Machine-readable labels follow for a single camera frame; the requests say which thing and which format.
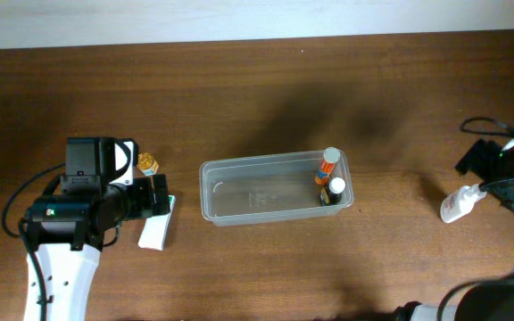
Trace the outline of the orange tube white cap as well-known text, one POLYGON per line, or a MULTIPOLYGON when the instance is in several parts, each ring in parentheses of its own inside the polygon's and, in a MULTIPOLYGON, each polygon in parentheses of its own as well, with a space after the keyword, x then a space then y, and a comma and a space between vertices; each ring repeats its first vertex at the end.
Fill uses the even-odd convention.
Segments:
POLYGON ((339 162, 340 157, 341 153, 335 147, 328 147, 323 152, 322 161, 314 178, 317 185, 324 185, 328 181, 328 178, 334 170, 336 164, 339 162))

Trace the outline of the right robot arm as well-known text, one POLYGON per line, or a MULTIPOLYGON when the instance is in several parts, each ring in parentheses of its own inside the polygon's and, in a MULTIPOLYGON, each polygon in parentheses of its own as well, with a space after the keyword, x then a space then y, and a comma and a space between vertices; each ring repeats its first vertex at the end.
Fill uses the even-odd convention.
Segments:
MULTIPOLYGON (((494 131, 479 132, 477 140, 456 164, 465 175, 474 173, 480 183, 463 186, 444 199, 440 217, 452 223, 471 212, 486 194, 514 212, 514 128, 489 119, 494 131)), ((417 301, 398 307, 393 320, 514 320, 514 266, 506 276, 477 279, 448 291, 440 303, 429 306, 417 301)))

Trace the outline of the dark bottle white cap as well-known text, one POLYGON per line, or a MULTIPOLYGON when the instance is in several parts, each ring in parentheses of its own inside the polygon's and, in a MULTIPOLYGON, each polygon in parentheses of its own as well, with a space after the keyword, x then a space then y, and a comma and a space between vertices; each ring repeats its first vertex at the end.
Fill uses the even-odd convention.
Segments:
POLYGON ((337 205, 342 199, 345 188, 346 188, 346 183, 342 178, 340 178, 340 177, 332 178, 320 190, 320 193, 319 193, 320 203, 323 206, 337 205))

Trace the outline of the white spray bottle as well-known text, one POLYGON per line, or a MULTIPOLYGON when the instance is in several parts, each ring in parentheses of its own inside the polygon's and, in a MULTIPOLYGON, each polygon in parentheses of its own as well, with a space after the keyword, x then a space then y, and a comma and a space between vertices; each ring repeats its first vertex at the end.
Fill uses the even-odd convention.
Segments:
POLYGON ((464 185, 444 199, 440 207, 440 218, 444 223, 452 223, 469 214, 475 204, 486 197, 479 184, 464 185))

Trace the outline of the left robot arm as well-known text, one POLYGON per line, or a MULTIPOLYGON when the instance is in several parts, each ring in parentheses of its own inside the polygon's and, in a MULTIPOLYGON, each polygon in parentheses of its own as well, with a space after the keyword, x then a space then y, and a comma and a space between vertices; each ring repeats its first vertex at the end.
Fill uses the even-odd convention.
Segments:
POLYGON ((18 232, 27 251, 27 320, 82 320, 107 231, 142 220, 139 247, 163 248, 175 197, 166 177, 134 177, 131 138, 70 138, 61 173, 26 210, 18 232))

